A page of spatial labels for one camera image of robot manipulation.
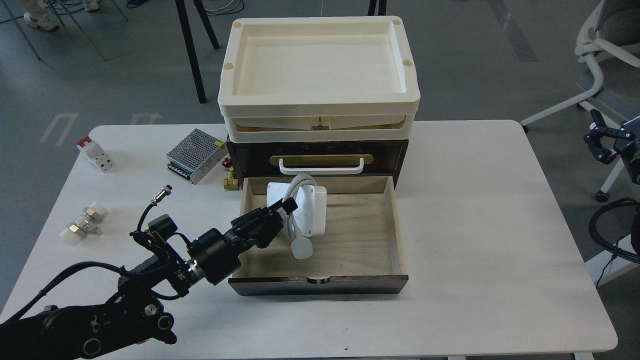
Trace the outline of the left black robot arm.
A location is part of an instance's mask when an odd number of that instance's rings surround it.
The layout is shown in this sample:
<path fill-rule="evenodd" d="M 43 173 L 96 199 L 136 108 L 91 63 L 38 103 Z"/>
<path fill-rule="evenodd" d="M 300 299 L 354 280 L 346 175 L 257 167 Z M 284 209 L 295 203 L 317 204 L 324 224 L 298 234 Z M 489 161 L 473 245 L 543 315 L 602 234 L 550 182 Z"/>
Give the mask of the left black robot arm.
<path fill-rule="evenodd" d="M 297 209 L 294 198 L 279 199 L 231 221 L 222 234 L 211 228 L 194 241 L 185 240 L 190 256 L 184 260 L 168 240 L 178 227 L 168 215 L 148 224 L 148 230 L 132 231 L 131 237 L 152 256 L 128 270 L 111 264 L 84 261 L 73 264 L 53 278 L 28 304 L 1 324 L 3 360 L 92 359 L 154 338 L 174 344 L 174 317 L 162 300 L 185 297 L 190 287 L 206 279 L 213 285 L 241 266 L 240 254 L 256 246 L 267 248 Z M 118 289 L 105 303 L 85 306 L 51 305 L 35 316 L 25 317 L 39 299 L 70 276 L 98 267 L 119 274 Z"/>

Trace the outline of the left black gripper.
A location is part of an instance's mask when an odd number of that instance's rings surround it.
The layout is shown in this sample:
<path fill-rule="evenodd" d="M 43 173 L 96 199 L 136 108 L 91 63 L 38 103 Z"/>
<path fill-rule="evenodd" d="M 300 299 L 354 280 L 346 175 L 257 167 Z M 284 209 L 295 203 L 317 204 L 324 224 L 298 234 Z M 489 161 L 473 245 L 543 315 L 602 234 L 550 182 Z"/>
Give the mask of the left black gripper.
<path fill-rule="evenodd" d="M 190 282 L 205 278 L 219 284 L 242 263 L 239 255 L 256 246 L 267 248 L 284 227 L 283 217 L 298 208 L 290 197 L 268 207 L 259 207 L 231 221 L 231 228 L 222 234 L 211 228 L 190 244 Z"/>

